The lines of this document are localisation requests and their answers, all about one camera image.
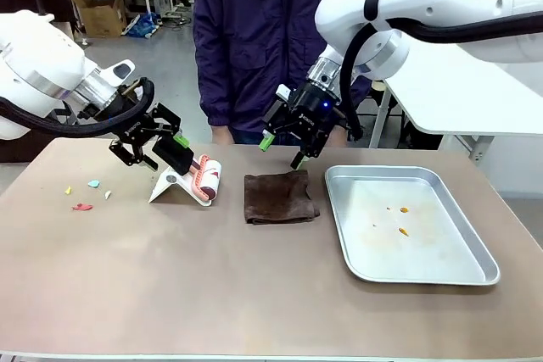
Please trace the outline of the person's right hand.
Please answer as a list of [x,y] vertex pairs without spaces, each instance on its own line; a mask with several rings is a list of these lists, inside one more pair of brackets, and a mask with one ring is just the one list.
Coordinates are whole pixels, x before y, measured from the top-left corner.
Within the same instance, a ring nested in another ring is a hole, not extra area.
[[211,127],[212,142],[217,145],[234,144],[232,133],[227,126],[212,126]]

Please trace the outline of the person's left hand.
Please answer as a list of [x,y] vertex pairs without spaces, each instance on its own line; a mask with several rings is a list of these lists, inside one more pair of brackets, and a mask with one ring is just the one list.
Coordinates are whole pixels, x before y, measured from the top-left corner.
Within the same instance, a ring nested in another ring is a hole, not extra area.
[[329,148],[345,148],[348,144],[348,132],[341,126],[335,126],[330,132],[326,146]]

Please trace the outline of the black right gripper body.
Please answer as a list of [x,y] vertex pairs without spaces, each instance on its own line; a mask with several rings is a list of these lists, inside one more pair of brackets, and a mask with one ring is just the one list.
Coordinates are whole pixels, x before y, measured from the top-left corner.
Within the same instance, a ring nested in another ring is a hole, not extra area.
[[302,142],[327,135],[341,121],[338,99],[311,81],[305,81],[288,97],[289,132]]

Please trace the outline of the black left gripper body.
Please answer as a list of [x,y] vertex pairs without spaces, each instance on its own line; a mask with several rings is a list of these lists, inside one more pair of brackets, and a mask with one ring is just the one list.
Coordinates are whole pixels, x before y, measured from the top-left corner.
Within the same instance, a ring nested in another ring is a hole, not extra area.
[[94,136],[114,136],[123,138],[135,125],[149,122],[149,110],[154,101],[153,86],[118,86],[112,96],[104,103],[94,105],[97,113]]

